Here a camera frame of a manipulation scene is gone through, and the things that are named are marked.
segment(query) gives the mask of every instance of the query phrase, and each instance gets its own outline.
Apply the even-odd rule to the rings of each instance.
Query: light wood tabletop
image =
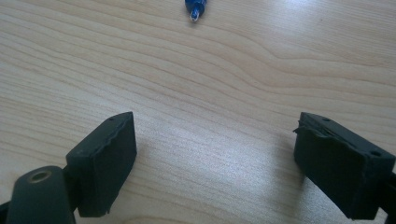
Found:
[[[208,0],[192,23],[183,0],[0,0],[0,203],[126,111],[134,168],[78,223],[352,223],[292,131],[306,111],[396,154],[396,2]]]

